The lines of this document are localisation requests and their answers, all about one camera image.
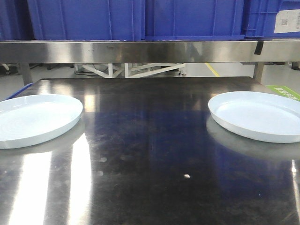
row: white sticker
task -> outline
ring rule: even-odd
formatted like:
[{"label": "white sticker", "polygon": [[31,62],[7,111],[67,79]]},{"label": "white sticker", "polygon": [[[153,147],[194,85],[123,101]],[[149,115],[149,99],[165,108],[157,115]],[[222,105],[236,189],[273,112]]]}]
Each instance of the white sticker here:
[{"label": "white sticker", "polygon": [[300,9],[279,11],[276,16],[275,34],[300,32]]}]

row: gray floor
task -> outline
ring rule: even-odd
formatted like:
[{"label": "gray floor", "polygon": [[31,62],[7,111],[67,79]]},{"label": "gray floor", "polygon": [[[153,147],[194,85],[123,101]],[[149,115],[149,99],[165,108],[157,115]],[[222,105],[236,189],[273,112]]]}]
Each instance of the gray floor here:
[{"label": "gray floor", "polygon": [[[211,67],[220,76],[253,76],[254,65],[242,65],[241,63],[210,63]],[[186,77],[215,76],[208,66],[204,63],[188,63],[185,68]],[[36,67],[31,70],[33,82],[42,78],[91,78],[86,75],[74,74],[74,69],[62,66],[46,70],[46,66]],[[162,76],[178,76],[178,73],[172,71]],[[286,63],[280,65],[266,65],[262,76],[263,85],[284,85],[300,93],[300,71],[291,69]],[[20,75],[1,75],[0,76],[0,101],[10,96],[15,91],[22,88],[23,80]]]}]

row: blue storage bin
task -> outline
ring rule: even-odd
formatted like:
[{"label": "blue storage bin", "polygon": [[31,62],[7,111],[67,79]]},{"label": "blue storage bin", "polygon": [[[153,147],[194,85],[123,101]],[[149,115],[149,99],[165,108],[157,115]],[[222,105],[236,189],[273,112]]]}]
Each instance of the blue storage bin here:
[{"label": "blue storage bin", "polygon": [[245,0],[247,38],[299,38],[300,0]]},{"label": "blue storage bin", "polygon": [[145,0],[28,0],[39,40],[127,40],[144,37]]},{"label": "blue storage bin", "polygon": [[239,40],[244,0],[146,0],[146,40]]},{"label": "blue storage bin", "polygon": [[0,0],[0,40],[33,39],[26,0]]}]

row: white plate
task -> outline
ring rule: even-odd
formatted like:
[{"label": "white plate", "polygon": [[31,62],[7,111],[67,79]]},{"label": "white plate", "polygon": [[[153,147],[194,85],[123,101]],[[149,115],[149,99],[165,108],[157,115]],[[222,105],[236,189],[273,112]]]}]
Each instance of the white plate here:
[{"label": "white plate", "polygon": [[49,141],[79,120],[82,103],[64,95],[32,95],[0,102],[0,149]]},{"label": "white plate", "polygon": [[300,102],[272,94],[236,91],[208,103],[213,119],[238,135],[272,143],[300,142]]}]

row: metal table leg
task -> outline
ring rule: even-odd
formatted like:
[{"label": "metal table leg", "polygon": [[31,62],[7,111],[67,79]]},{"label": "metal table leg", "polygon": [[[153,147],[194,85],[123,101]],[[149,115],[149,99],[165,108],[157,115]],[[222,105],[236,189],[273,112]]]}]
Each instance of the metal table leg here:
[{"label": "metal table leg", "polygon": [[259,83],[262,81],[263,67],[264,62],[255,63],[253,79],[256,79]]},{"label": "metal table leg", "polygon": [[20,63],[19,69],[20,69],[19,74],[21,74],[23,76],[24,85],[33,83],[29,64],[28,63]]}]

